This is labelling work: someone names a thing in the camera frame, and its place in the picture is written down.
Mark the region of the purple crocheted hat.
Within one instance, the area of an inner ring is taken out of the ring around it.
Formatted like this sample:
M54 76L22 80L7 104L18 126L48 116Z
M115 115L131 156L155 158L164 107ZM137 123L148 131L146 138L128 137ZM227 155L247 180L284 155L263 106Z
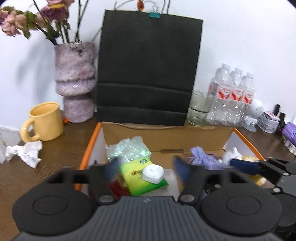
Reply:
M201 147L190 149L191 156L187 157L188 164L203 165L206 170L224 170L221 160L214 153L205 153Z

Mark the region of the yellow white plush toy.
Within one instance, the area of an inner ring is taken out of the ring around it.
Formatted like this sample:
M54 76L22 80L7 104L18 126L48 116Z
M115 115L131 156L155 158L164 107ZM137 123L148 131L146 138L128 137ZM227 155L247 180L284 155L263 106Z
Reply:
M226 151L220 163L224 166L232 166L247 174L258 186L263 186L266 183L266 178L260 175L261 168L258 159L253 156L242 156L236 147Z

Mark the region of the red fabric rose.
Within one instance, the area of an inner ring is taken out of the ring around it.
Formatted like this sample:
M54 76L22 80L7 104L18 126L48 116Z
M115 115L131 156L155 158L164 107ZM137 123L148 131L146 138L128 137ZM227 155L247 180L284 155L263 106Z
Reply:
M116 200L122 196L130 196L129 190L125 187L122 187L118 180L110 182L109 188Z

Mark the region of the green tissue packet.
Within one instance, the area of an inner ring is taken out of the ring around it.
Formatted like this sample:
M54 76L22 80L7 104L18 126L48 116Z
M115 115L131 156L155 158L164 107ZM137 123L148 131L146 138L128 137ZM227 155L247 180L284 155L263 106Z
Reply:
M167 185L166 180L160 184L149 184L148 181L142 179L143 169L153 164L148 158L141 158L131 162L121 164L120 173L125 181L131 196L141 196L147 192L158 189Z

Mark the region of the clear plastic bag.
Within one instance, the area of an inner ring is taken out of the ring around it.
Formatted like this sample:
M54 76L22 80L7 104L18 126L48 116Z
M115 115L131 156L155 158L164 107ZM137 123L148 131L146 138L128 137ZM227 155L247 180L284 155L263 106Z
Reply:
M117 144L109 145L106 150L107 159L112 162L119 158L121 164L138 160L141 158L150 158L152 153L144 144L141 136L125 138Z

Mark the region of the red cardboard box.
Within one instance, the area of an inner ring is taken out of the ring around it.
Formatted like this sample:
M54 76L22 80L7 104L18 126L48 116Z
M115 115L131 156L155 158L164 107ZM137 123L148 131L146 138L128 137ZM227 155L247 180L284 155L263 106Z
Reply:
M125 138L142 137L151 151L151 161L165 169L173 168L173 157L191 156L191 148L199 146L207 153L221 157L225 150L236 147L243 156L264 157L237 129L218 126L149 126L122 123L98 123L88 143L80 169L89 168L95 161L107 163L106 147Z

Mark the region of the white robot figurine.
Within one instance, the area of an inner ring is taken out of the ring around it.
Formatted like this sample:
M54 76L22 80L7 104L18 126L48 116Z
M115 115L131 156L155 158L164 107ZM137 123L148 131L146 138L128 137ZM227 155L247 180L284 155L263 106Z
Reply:
M256 132L255 126L257 125L258 119L262 116L263 112L263 103L259 99L254 99L248 108L247 115L244 118L242 126L250 132Z

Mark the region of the small tin box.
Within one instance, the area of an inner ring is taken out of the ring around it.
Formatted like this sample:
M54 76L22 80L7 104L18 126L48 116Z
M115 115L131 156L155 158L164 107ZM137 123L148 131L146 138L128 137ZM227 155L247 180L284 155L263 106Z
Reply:
M257 126L266 133L275 133L279 123L279 117L269 111L264 111L258 119Z

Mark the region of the water bottle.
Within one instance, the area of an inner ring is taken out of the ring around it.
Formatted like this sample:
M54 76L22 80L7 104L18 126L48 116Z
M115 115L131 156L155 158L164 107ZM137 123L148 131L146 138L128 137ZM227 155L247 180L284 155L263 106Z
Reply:
M242 104L238 114L238 126L242 126L244 118L247 115L248 109L254 99L255 88L253 79L254 75L250 72L247 72L247 74L243 76L239 85L240 89L242 89L242 96L240 98Z
M208 95L214 97L206 122L217 125L222 121L223 114L227 110L231 93L232 82L230 79L230 66L222 63L211 80Z
M243 82L242 82L242 69L235 68L231 72L231 92L229 104L225 116L225 124L227 126L239 126L241 121L241 108L242 108L242 96L243 96Z

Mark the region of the clear glass cup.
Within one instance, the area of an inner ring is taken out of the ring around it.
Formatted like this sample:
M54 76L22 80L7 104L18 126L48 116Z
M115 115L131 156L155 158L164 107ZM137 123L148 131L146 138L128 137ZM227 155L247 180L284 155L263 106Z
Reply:
M213 100L213 95L194 90L192 92L187 114L188 122L195 126L204 126Z

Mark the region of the crumpled white paper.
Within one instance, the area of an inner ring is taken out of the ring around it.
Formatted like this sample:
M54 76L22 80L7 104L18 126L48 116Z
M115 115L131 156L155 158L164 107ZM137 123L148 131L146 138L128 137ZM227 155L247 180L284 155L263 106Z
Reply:
M33 169L41 162L39 151L43 148L42 141L27 142L23 146L7 146L5 152L6 161L10 161L14 156L20 159Z

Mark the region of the water bottle right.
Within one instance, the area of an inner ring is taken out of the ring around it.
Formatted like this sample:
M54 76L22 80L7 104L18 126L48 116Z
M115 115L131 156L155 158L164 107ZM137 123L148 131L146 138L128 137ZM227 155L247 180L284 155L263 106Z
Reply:
M239 85L240 89L242 89L242 96L240 98L242 104L238 114L238 126L242 126L244 118L247 115L248 109L254 99L255 88L253 79L254 75L250 72L247 72L247 74L243 76Z

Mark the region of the purple ceramic vase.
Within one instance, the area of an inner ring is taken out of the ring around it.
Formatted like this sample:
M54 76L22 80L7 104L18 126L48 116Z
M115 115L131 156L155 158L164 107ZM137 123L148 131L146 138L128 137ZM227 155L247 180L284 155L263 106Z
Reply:
M94 116L91 93L96 86L95 44L74 42L55 46L56 93L63 96L65 118L83 123Z

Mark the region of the black paper bag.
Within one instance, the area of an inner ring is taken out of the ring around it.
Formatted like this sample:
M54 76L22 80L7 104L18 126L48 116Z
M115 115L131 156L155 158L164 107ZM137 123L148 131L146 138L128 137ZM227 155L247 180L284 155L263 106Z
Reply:
M139 11L104 13L97 120L182 126L196 78L203 21Z

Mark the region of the dried pink roses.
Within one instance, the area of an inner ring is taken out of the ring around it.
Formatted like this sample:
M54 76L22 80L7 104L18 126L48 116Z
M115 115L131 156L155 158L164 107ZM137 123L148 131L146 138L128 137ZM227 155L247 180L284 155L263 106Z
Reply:
M23 35L26 39L30 38L32 31L41 31L55 46L58 45L58 38L61 38L63 44L69 44L69 8L73 3L47 1L46 6L39 8L36 1L33 1L37 9L35 14L28 10L17 10L13 6L1 6L1 30L9 37Z

